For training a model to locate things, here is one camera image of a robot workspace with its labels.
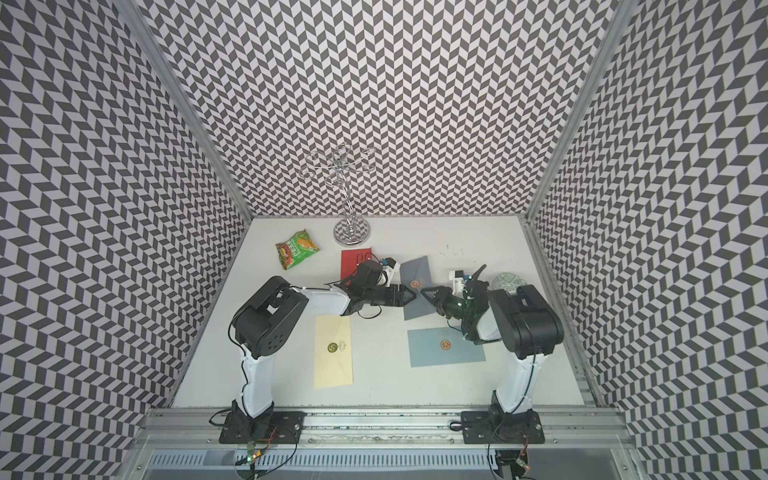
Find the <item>red envelope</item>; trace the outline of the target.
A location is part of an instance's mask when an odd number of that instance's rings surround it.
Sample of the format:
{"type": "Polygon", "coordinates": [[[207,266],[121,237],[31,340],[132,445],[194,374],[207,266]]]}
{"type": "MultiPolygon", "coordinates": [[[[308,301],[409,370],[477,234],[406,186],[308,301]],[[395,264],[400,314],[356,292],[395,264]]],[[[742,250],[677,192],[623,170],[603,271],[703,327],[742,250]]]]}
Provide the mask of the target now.
{"type": "Polygon", "coordinates": [[[370,248],[342,250],[340,278],[344,280],[353,275],[359,264],[372,258],[373,254],[370,248]]]}

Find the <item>aluminium front rail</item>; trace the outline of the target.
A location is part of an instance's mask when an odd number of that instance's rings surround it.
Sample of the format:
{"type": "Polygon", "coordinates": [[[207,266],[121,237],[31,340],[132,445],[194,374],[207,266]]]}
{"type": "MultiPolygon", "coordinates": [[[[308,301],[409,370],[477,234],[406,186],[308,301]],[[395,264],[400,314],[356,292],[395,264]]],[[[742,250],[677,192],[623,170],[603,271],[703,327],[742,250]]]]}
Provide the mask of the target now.
{"type": "MultiPolygon", "coordinates": [[[[280,448],[295,445],[305,449],[333,448],[466,448],[464,435],[449,427],[468,406],[458,407],[303,407],[303,424],[295,441],[285,432],[277,434],[280,448]]],[[[614,408],[576,405],[537,407],[536,420],[526,429],[527,443],[536,448],[632,448],[634,441],[622,414],[614,408]],[[544,442],[536,444],[541,434],[544,442]]],[[[209,421],[213,408],[152,409],[146,415],[135,448],[218,448],[221,429],[209,421]]]]}

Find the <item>dark grey envelope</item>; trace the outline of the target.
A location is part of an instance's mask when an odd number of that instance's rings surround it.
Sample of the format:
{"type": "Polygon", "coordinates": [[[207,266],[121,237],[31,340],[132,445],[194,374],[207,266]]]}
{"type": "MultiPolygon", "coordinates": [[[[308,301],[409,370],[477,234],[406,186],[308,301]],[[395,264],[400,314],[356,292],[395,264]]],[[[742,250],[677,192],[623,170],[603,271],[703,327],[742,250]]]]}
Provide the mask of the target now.
{"type": "Polygon", "coordinates": [[[435,312],[434,307],[421,294],[423,288],[433,286],[427,256],[406,261],[400,267],[400,281],[414,291],[417,297],[403,307],[406,321],[424,317],[435,312]]]}

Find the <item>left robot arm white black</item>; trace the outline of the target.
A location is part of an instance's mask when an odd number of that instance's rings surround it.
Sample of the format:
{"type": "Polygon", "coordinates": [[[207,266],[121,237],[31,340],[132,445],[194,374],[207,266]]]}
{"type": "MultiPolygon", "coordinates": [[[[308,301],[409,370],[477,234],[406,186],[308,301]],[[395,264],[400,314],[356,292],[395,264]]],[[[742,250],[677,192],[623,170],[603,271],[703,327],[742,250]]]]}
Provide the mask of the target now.
{"type": "Polygon", "coordinates": [[[363,261],[352,274],[325,288],[295,286],[281,276],[269,278],[237,310],[228,327],[230,340],[243,354],[244,385],[235,408],[249,419],[273,409],[275,354],[303,317],[347,317],[365,306],[401,308],[416,298],[416,290],[393,284],[375,260],[363,261]]]}

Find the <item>patterned ceramic bowl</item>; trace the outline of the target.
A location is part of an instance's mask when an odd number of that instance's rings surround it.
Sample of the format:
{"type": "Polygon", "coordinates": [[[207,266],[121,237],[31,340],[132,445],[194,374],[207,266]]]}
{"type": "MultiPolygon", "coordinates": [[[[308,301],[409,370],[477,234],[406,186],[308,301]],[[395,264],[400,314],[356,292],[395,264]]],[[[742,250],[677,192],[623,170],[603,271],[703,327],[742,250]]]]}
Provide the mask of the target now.
{"type": "Polygon", "coordinates": [[[520,275],[511,272],[502,272],[496,275],[491,282],[491,290],[503,290],[515,294],[519,287],[528,285],[529,282],[520,275]]]}

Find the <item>green snack bag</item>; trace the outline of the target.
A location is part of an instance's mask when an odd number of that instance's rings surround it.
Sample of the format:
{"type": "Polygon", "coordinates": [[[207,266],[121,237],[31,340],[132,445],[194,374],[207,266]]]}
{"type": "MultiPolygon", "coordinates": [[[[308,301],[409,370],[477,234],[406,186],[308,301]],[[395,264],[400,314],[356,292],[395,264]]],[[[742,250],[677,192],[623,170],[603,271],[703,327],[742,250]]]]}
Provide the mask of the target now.
{"type": "Polygon", "coordinates": [[[306,229],[294,233],[288,240],[277,243],[275,247],[284,270],[297,266],[320,251],[306,229]]]}

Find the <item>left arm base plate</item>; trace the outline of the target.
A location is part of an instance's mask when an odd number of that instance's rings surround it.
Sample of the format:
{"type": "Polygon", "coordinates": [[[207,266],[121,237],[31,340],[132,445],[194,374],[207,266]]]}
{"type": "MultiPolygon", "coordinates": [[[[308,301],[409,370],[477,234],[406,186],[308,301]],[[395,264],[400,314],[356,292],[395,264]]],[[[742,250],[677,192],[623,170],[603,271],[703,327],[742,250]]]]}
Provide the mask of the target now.
{"type": "Polygon", "coordinates": [[[301,438],[305,418],[303,411],[275,411],[274,406],[256,417],[250,417],[233,401],[224,420],[219,443],[296,444],[301,438]]]}

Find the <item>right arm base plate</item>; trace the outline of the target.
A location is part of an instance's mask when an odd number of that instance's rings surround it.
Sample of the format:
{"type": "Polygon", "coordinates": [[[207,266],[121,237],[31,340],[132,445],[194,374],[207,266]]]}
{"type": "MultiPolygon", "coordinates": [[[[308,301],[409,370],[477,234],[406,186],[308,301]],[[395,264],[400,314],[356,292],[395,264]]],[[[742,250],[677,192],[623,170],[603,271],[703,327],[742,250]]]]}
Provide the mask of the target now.
{"type": "Polygon", "coordinates": [[[539,414],[532,408],[514,407],[503,410],[496,393],[486,410],[462,411],[458,421],[449,427],[460,432],[465,444],[540,445],[545,435],[539,414]]]}

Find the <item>cream yellow envelope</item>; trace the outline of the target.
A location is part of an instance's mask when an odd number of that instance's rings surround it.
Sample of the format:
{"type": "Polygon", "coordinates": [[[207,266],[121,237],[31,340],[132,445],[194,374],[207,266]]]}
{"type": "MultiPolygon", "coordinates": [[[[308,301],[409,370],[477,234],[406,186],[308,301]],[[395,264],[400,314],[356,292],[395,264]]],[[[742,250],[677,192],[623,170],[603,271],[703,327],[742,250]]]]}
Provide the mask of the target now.
{"type": "Polygon", "coordinates": [[[354,383],[349,317],[323,315],[315,319],[315,390],[354,383]]]}

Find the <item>light blue envelope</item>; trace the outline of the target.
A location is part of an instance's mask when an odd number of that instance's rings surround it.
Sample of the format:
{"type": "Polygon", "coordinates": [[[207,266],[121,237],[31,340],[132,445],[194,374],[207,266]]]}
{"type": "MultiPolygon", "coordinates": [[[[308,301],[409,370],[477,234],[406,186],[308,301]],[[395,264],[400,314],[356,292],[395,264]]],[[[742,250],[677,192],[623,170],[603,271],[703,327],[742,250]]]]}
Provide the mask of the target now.
{"type": "Polygon", "coordinates": [[[409,330],[408,348],[413,368],[486,361],[482,346],[450,327],[409,330]]]}

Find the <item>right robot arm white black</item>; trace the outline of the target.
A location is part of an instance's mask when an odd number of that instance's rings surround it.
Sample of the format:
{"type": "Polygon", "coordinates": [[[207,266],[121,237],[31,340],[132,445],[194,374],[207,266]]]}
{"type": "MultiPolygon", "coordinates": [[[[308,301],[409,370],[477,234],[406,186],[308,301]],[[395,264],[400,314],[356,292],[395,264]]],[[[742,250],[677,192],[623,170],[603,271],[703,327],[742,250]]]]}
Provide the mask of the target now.
{"type": "Polygon", "coordinates": [[[526,284],[513,292],[493,290],[488,282],[472,278],[461,296],[446,286],[424,288],[421,295],[438,315],[459,322],[465,340],[505,347],[505,371],[492,393],[491,418],[499,423],[532,411],[539,371],[564,340],[562,321],[537,288],[526,284]]]}

